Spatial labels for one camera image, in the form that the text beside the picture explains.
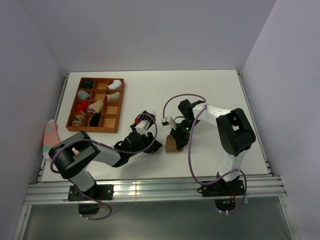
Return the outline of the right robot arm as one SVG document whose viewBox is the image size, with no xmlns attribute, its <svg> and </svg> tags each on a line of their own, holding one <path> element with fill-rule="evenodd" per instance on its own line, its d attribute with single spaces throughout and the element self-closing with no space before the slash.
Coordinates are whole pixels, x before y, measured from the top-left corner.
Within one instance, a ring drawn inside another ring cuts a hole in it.
<svg viewBox="0 0 320 240">
<path fill-rule="evenodd" d="M 233 181 L 239 176 L 244 155 L 256 141 L 246 114 L 241 108 L 222 109 L 207 105 L 202 100 L 191 103 L 185 99 L 179 103 L 178 109 L 183 120 L 176 123 L 173 118 L 169 119 L 171 131 L 166 137 L 165 151 L 181 152 L 189 144 L 192 127 L 200 121 L 216 126 L 225 151 L 222 166 L 217 172 L 222 179 L 216 183 L 216 189 L 222 195 L 229 194 L 234 188 Z"/>
</svg>

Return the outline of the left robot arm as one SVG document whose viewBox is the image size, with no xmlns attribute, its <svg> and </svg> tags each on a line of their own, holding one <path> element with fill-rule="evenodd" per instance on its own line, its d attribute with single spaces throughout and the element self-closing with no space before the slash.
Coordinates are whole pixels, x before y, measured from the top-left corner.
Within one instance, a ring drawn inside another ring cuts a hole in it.
<svg viewBox="0 0 320 240">
<path fill-rule="evenodd" d="M 49 150 L 50 169 L 77 186 L 82 197 L 91 200 L 96 197 L 98 188 L 95 179 L 86 170 L 90 162 L 101 162 L 119 168 L 127 164 L 130 157 L 138 153 L 154 154 L 162 146 L 151 132 L 131 132 L 124 140 L 111 147 L 99 144 L 85 131 L 80 131 Z"/>
</svg>

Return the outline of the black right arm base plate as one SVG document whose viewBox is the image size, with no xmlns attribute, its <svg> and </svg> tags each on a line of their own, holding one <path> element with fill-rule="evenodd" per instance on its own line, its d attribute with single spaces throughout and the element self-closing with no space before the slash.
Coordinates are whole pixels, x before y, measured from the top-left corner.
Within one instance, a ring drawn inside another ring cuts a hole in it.
<svg viewBox="0 0 320 240">
<path fill-rule="evenodd" d="M 202 185 L 197 189 L 197 192 L 202 194 L 203 197 L 236 197 L 245 194 L 245 186 L 240 177 L 237 176 L 232 181 L 226 182 L 220 179 L 213 184 Z"/>
</svg>

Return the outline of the tan ribbed sock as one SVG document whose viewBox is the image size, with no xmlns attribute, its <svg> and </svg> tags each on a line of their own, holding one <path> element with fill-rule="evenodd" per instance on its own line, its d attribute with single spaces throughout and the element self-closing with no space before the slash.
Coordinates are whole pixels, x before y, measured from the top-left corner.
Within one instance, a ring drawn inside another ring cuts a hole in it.
<svg viewBox="0 0 320 240">
<path fill-rule="evenodd" d="M 179 153 L 185 146 L 185 141 L 180 137 L 172 136 L 171 134 L 167 135 L 164 146 L 166 153 Z"/>
</svg>

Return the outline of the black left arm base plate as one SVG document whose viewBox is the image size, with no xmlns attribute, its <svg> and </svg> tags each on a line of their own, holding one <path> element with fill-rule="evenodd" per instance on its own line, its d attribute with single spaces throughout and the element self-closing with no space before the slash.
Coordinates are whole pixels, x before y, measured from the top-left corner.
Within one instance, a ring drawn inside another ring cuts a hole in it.
<svg viewBox="0 0 320 240">
<path fill-rule="evenodd" d="M 113 184 L 95 184 L 89 190 L 83 192 L 86 196 L 99 200 L 109 201 L 113 199 L 114 185 Z M 76 185 L 69 188 L 67 200 L 69 202 L 89 201 L 89 198 L 84 197 Z"/>
</svg>

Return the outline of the brown compartment sock tray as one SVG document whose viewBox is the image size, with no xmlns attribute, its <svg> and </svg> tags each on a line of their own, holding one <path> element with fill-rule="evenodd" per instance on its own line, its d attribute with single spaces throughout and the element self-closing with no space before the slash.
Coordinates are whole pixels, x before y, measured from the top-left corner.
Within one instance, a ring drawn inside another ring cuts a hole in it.
<svg viewBox="0 0 320 240">
<path fill-rule="evenodd" d="M 66 128 L 70 132 L 116 133 L 124 89 L 123 78 L 81 77 Z"/>
</svg>

